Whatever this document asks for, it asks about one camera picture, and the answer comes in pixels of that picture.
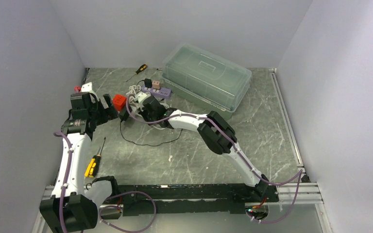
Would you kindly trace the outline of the red cube socket adapter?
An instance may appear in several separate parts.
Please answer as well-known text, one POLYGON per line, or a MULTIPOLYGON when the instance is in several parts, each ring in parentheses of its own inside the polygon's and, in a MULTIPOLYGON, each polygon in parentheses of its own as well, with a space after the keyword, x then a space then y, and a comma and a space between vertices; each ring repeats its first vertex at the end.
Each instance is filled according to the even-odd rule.
POLYGON ((116 94, 112 99, 115 109, 120 112, 126 105, 127 98, 124 95, 116 94))

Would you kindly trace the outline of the purple power strip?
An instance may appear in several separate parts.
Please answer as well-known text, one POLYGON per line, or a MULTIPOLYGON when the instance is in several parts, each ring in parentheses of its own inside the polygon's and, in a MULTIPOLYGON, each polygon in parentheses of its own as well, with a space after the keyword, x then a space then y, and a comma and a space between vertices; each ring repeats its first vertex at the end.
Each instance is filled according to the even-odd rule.
POLYGON ((150 93, 151 95, 162 98, 162 99, 169 99, 172 95, 172 91, 168 88, 161 87, 160 89, 154 88, 147 88, 146 86, 142 86, 141 91, 144 93, 150 93))

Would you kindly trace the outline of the pink usb charger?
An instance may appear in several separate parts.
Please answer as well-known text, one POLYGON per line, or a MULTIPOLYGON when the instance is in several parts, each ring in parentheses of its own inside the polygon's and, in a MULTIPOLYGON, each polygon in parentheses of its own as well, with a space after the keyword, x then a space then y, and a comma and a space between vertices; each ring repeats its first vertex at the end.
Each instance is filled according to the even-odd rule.
POLYGON ((160 83, 160 81, 152 81, 152 88, 156 89, 156 90, 161 89, 161 83, 160 83))

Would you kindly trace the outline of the black power adapter plug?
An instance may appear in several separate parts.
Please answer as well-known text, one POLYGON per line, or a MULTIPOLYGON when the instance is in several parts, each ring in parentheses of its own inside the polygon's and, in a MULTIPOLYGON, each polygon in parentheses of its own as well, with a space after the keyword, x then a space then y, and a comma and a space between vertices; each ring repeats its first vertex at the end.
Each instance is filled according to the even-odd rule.
POLYGON ((152 88, 152 86, 153 86, 152 80, 151 79, 144 79, 144 86, 146 88, 152 88))

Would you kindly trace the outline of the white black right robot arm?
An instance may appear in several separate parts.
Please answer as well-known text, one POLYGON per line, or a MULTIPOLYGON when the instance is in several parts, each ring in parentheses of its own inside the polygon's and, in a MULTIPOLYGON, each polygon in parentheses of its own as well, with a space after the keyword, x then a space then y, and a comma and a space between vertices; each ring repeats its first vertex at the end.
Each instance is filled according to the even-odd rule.
POLYGON ((217 112, 192 114, 176 108, 166 108, 153 96, 137 96, 140 115, 148 124, 162 128, 181 129, 198 133, 206 146, 223 156, 237 171, 253 201, 278 202, 277 189, 242 151, 235 130, 217 112))

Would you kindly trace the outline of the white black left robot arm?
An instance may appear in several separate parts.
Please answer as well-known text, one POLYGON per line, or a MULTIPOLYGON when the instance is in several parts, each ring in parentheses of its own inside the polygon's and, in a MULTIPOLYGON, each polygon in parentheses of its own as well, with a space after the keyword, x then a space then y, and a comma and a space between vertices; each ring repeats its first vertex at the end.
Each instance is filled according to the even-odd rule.
POLYGON ((93 229, 99 222, 103 202, 119 200, 120 190, 113 176, 96 178, 85 189, 85 171, 89 164, 89 147, 97 126, 118 117, 110 95, 104 94, 108 107, 92 92, 71 94, 68 118, 55 132, 63 139, 63 155, 51 196, 40 203, 39 211, 54 233, 93 229))

